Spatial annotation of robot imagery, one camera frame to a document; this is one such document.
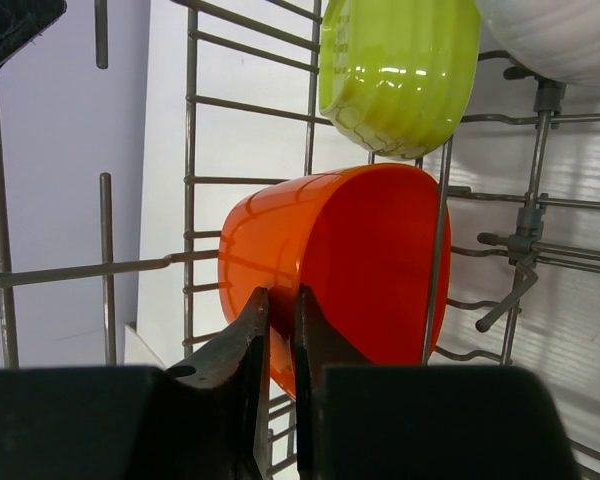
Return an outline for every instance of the dishwasher rack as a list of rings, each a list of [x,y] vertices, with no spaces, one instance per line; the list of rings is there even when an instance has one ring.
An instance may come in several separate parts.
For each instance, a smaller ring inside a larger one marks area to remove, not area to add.
[[[142,272],[166,268],[173,264],[184,264],[184,355],[193,352],[194,345],[203,343],[215,334],[194,336],[194,301],[195,294],[219,288],[218,283],[194,284],[194,265],[198,260],[217,258],[217,250],[196,251],[194,241],[204,238],[218,238],[220,231],[196,231],[194,229],[194,199],[197,185],[273,185],[284,181],[271,178],[244,178],[244,177],[211,177],[196,175],[196,111],[197,105],[210,105],[219,108],[236,109],[262,115],[287,118],[306,123],[306,148],[304,155],[304,174],[313,172],[314,138],[316,124],[331,125],[331,123],[316,115],[316,96],[318,78],[318,52],[320,40],[320,24],[322,21],[322,0],[314,0],[312,11],[298,7],[286,0],[266,0],[267,2],[286,9],[296,14],[299,18],[312,23],[311,38],[305,39],[271,25],[253,20],[230,10],[218,7],[202,0],[175,0],[176,3],[188,7],[188,47],[187,47],[187,86],[186,86],[186,154],[185,154],[185,218],[184,218],[184,248],[183,251],[172,253],[163,258],[138,260],[130,262],[115,262],[113,258],[112,235],[112,201],[111,201],[111,176],[102,173],[100,177],[100,208],[101,208],[101,250],[102,263],[97,265],[83,265],[67,268],[36,270],[28,272],[13,272],[11,265],[11,252],[9,241],[9,227],[7,214],[7,196],[5,191],[4,159],[2,154],[2,137],[0,129],[0,324],[4,365],[6,368],[18,368],[18,347],[16,319],[14,308],[14,288],[20,285],[55,282],[62,280],[101,277],[103,283],[103,317],[105,333],[105,362],[107,365],[116,365],[116,329],[115,329],[115,289],[114,275],[126,272]],[[106,0],[95,0],[96,6],[96,57],[100,68],[107,68],[107,9]],[[306,49],[310,52],[310,63],[296,61],[275,53],[254,48],[242,43],[203,32],[198,29],[199,15],[209,15],[217,19],[241,26],[263,35],[275,38],[282,42]],[[200,41],[215,44],[228,49],[243,52],[248,55],[260,57],[272,62],[281,63],[293,68],[309,72],[308,106],[306,114],[272,109],[252,104],[212,98],[197,93],[197,68],[198,68],[198,43]],[[480,54],[478,61],[493,58],[511,60],[513,66],[505,71],[505,78],[516,79],[532,76],[523,66],[517,64],[505,51],[492,51]],[[513,286],[511,292],[501,301],[494,302],[483,300],[467,303],[459,300],[448,299],[447,304],[454,308],[477,310],[489,308],[489,312],[476,323],[476,328],[481,332],[488,331],[500,317],[507,314],[506,329],[502,342],[501,352],[474,350],[468,353],[455,353],[436,347],[435,351],[444,357],[455,361],[469,361],[476,357],[483,357],[501,365],[511,364],[511,353],[514,344],[519,305],[522,296],[537,282],[538,275],[534,271],[537,263],[560,266],[563,268],[594,272],[600,274],[600,251],[573,246],[550,244],[541,241],[542,215],[550,206],[568,208],[590,209],[600,211],[600,202],[550,198],[540,191],[540,180],[544,161],[547,138],[553,128],[562,123],[600,122],[598,114],[570,114],[561,113],[560,101],[564,94],[565,86],[551,80],[538,78],[538,90],[535,108],[537,115],[529,117],[510,117],[502,114],[467,115],[463,123],[469,122],[499,122],[512,126],[534,125],[536,127],[535,148],[533,151],[532,168],[529,177],[529,186],[523,195],[492,194],[473,192],[469,187],[450,186],[451,153],[453,137],[442,147],[442,158],[439,170],[440,200],[438,218],[436,223],[434,255],[432,258],[432,274],[429,281],[429,294],[427,299],[425,340],[422,351],[422,363],[426,364],[429,358],[429,345],[432,335],[432,324],[436,291],[432,288],[437,284],[439,270],[439,252],[442,248],[442,233],[444,228],[444,212],[448,198],[473,201],[499,201],[512,202],[521,205],[516,225],[516,233],[508,238],[492,233],[482,233],[478,241],[491,247],[484,250],[471,250],[454,246],[452,252],[457,255],[469,257],[502,256],[507,257],[515,266]],[[368,155],[368,163],[376,161],[373,154]],[[423,159],[416,159],[415,165],[423,168]],[[282,439],[287,439],[286,458],[273,465],[270,461],[268,475],[273,477],[295,462],[294,432],[295,416],[294,404],[286,396],[270,400],[270,419],[275,420],[289,414],[289,425],[286,429],[274,433],[269,432],[270,444]],[[600,452],[585,445],[572,442],[573,448],[585,455],[600,461]],[[583,474],[588,478],[600,478],[600,474],[587,467]]]

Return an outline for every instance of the orange cup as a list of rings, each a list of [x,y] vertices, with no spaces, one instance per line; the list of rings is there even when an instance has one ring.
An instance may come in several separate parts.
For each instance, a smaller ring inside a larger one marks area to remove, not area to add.
[[[291,333],[299,285],[372,362],[418,364],[438,208],[426,172],[380,163],[290,180],[247,197],[220,237],[218,280],[228,322],[253,289],[270,289],[271,377],[295,397]],[[435,346],[449,288],[447,213],[437,285]]]

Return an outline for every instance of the plastic bowl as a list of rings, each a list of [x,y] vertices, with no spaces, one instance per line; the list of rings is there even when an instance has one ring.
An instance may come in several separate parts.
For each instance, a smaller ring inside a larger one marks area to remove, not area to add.
[[[231,211],[218,257],[224,315],[232,322],[254,288],[270,289],[271,376],[283,390],[295,396],[290,342],[301,283],[372,362],[419,363],[437,205],[426,172],[385,163],[284,182]],[[441,255],[432,347],[449,285],[448,215]]]
[[[519,62],[565,83],[600,86],[600,0],[476,0]]]
[[[331,0],[322,23],[320,113],[378,155],[425,155],[464,114],[479,43],[473,0]]]

